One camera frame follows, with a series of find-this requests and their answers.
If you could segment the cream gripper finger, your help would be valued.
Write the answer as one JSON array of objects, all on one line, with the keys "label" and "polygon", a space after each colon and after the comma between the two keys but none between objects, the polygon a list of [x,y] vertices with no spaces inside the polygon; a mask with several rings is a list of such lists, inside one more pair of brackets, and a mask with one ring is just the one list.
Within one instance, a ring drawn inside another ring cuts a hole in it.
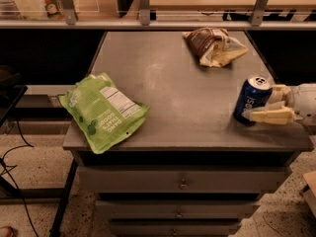
[{"label": "cream gripper finger", "polygon": [[288,124],[294,121],[294,111],[292,108],[288,107],[281,107],[277,110],[257,108],[244,111],[243,117],[254,122]]},{"label": "cream gripper finger", "polygon": [[285,101],[289,92],[290,88],[288,86],[284,84],[274,84],[272,94],[268,99],[268,103],[272,104],[276,102]]}]

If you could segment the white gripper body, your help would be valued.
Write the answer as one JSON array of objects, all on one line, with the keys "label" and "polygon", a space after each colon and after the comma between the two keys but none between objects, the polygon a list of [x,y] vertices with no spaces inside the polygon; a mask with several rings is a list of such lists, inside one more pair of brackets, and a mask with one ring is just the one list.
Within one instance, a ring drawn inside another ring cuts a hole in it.
[{"label": "white gripper body", "polygon": [[290,89],[295,120],[308,126],[316,125],[316,84],[304,83]]}]

